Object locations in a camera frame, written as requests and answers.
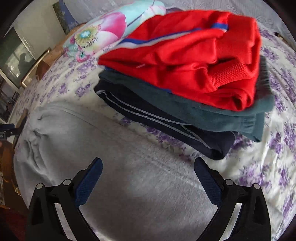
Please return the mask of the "brown wooden nightstand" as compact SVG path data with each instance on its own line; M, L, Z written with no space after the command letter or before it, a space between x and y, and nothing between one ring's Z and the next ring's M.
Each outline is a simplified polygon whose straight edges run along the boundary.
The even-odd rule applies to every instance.
M40 81L49 68L55 63L55 61L63 54L63 45L69 37L71 37L79 28L83 27L85 23L80 24L73 28L64 39L62 39L54 48L47 54L37 66L36 78Z

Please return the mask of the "purple floral bedsheet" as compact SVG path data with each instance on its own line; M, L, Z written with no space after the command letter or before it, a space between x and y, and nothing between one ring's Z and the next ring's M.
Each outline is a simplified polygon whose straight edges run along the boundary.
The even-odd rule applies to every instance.
M205 161L236 184L258 183L262 187L271 239L278 240L295 216L295 52L268 28L260 25L259 29L261 53L267 60L275 96L275 107L265 116L262 141L255 143L240 135L224 159ZM108 107L93 91L99 72L94 58L78 63L62 56L42 80L33 80L20 95L10 121L18 122L25 109L30 115L38 107L64 101L103 114L193 165L200 156L198 151L158 130L130 121Z

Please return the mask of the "red folded garment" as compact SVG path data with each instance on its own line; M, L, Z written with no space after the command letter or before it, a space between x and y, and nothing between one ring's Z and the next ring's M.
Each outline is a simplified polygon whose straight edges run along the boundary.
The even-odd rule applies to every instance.
M143 22L98 64L172 94L232 111L253 105L257 21L227 11L178 11Z

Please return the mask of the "floral folded blanket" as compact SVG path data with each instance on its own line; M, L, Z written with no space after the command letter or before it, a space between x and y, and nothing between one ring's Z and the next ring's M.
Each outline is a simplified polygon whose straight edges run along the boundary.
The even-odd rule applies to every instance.
M127 37L153 16L166 14L161 1L134 1L90 20L74 32L63 44L64 52L84 62Z

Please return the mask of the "navy folded striped pants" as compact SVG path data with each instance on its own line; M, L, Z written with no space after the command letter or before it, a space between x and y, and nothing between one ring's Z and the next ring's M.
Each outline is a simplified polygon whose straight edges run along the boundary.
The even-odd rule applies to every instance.
M94 92L126 118L176 138L213 160L223 159L237 136L236 132L210 132L185 123L120 84L100 80Z

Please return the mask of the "blue patterned wall poster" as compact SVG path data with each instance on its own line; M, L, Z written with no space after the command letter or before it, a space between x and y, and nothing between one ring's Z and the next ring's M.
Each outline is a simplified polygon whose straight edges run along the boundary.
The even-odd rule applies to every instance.
M69 34L72 29L79 25L79 23L71 15L64 1L58 1L52 6L59 20L59 23L66 35Z

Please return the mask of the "gold framed picture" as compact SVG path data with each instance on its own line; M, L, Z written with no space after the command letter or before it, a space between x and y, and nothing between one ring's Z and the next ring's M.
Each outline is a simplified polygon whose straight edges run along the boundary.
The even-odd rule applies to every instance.
M36 62L32 65L32 67L28 70L28 72L25 74L25 76L22 78L21 81L21 87L23 89L27 88L27 85L30 83L29 82L29 78L31 73L37 68L37 66L39 65L39 63L51 52L51 48L49 47L48 49L46 49L46 51L43 52L43 54L36 60Z

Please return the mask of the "grey sweatpants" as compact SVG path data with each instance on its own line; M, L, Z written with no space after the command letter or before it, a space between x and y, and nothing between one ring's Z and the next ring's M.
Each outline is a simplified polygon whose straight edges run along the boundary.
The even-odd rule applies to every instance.
M197 240L217 207L192 163L103 114L64 101L30 113L14 156L21 195L61 184L94 158L103 172L81 207L102 240Z

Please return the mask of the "dark green folded garment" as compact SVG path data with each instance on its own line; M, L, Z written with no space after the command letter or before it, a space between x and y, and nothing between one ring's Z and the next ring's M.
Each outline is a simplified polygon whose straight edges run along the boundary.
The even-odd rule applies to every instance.
M272 111L275 104L264 56L260 57L254 104L241 112L219 109L185 99L114 70L100 72L99 78L125 86L156 108L197 128L212 132L236 131L254 142L261 142L265 113Z

